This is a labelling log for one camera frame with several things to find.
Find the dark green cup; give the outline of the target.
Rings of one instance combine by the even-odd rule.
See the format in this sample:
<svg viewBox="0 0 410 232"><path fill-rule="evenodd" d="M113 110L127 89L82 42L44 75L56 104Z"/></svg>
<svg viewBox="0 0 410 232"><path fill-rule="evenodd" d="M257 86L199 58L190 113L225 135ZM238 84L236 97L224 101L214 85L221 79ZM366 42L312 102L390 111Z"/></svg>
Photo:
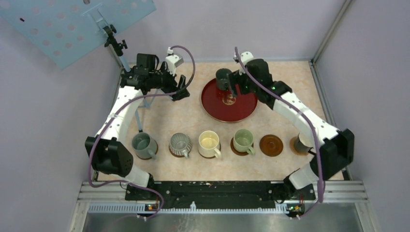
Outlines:
<svg viewBox="0 0 410 232"><path fill-rule="evenodd" d="M232 73L231 70L227 68L221 68L216 71L216 85L221 91L229 90L229 75Z"/></svg>

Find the striped white grey cup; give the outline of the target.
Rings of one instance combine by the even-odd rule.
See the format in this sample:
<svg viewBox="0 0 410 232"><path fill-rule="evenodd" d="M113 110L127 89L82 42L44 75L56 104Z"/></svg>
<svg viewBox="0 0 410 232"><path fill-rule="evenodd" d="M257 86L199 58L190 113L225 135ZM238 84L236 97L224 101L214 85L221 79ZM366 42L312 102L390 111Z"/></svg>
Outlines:
<svg viewBox="0 0 410 232"><path fill-rule="evenodd" d="M169 148L174 154L187 157L192 149L192 141L184 133L175 133L170 138Z"/></svg>

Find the light green cup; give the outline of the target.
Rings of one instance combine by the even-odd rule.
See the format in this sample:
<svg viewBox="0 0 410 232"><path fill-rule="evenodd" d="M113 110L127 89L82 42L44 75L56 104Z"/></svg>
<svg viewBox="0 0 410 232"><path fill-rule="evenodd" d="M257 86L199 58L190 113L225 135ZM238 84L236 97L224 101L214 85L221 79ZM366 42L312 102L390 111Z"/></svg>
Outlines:
<svg viewBox="0 0 410 232"><path fill-rule="evenodd" d="M254 136L251 131L247 129L239 129L233 136L233 146L237 152L255 155L253 148Z"/></svg>

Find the cream yellow mug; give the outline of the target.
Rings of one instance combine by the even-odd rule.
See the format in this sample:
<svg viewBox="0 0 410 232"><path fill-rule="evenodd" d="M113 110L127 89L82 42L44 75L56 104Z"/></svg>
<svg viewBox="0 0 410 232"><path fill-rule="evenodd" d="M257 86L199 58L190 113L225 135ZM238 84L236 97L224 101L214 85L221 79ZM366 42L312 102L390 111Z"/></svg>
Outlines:
<svg viewBox="0 0 410 232"><path fill-rule="evenodd" d="M214 131L207 130L202 132L198 138L198 143L198 151L219 150L221 152L220 138Z"/></svg>

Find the grey blue mug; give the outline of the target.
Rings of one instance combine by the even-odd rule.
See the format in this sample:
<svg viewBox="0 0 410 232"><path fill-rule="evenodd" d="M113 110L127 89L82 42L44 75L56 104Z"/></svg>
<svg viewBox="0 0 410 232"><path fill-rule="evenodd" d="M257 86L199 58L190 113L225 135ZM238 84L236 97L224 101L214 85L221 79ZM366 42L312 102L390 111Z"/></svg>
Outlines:
<svg viewBox="0 0 410 232"><path fill-rule="evenodd" d="M149 134L140 132L132 139L132 148L136 156L142 160L156 159L158 144Z"/></svg>

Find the light woven coaster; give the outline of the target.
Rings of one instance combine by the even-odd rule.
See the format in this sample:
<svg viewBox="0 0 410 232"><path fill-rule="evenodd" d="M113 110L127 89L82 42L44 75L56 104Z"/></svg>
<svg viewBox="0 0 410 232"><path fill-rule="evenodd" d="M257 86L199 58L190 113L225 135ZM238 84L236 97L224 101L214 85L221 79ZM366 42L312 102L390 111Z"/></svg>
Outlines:
<svg viewBox="0 0 410 232"><path fill-rule="evenodd" d="M310 147L305 146L299 141L298 136L293 137L289 141L289 147L294 154L299 156L307 156L308 151L310 150Z"/></svg>

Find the black cup white inside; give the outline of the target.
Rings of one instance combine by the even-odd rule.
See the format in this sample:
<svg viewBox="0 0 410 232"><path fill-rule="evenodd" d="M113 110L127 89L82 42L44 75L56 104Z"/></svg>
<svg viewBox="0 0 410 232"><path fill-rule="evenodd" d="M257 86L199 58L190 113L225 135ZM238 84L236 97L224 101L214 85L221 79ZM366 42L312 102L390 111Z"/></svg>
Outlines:
<svg viewBox="0 0 410 232"><path fill-rule="evenodd" d="M314 147L314 144L303 133L299 133L295 136L293 142L291 142L291 145L297 154L303 155L307 154L308 151Z"/></svg>

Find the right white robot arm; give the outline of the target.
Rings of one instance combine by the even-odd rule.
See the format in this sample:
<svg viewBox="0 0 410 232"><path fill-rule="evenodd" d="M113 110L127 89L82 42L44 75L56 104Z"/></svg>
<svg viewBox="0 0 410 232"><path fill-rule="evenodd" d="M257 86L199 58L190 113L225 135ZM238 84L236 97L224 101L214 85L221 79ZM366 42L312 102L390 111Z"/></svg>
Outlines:
<svg viewBox="0 0 410 232"><path fill-rule="evenodd" d="M304 146L315 149L316 155L309 164L285 178L283 192L287 198L297 199L303 188L313 183L317 183L319 193L323 193L324 182L353 161L353 132L340 130L317 116L287 84L273 80L263 59L251 59L235 72L220 69L216 78L222 80L222 88L229 89L233 96L254 94L260 102L292 122L305 137Z"/></svg>

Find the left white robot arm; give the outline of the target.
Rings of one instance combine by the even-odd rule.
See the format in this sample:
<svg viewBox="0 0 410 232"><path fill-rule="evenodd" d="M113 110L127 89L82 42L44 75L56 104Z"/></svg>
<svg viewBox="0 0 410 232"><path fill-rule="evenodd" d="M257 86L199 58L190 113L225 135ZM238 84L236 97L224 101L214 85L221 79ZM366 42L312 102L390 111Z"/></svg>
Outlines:
<svg viewBox="0 0 410 232"><path fill-rule="evenodd" d="M154 196L155 187L149 183L149 173L134 165L133 155L124 145L132 118L152 89L161 90L161 95L171 96L174 101L189 96L185 76L181 76L178 82L175 80L176 69L183 63L183 57L169 50L161 65L158 61L156 55L137 55L136 65L121 78L116 101L105 123L95 136L89 136L85 141L88 170L112 175L137 186L136 192L144 200Z"/></svg>

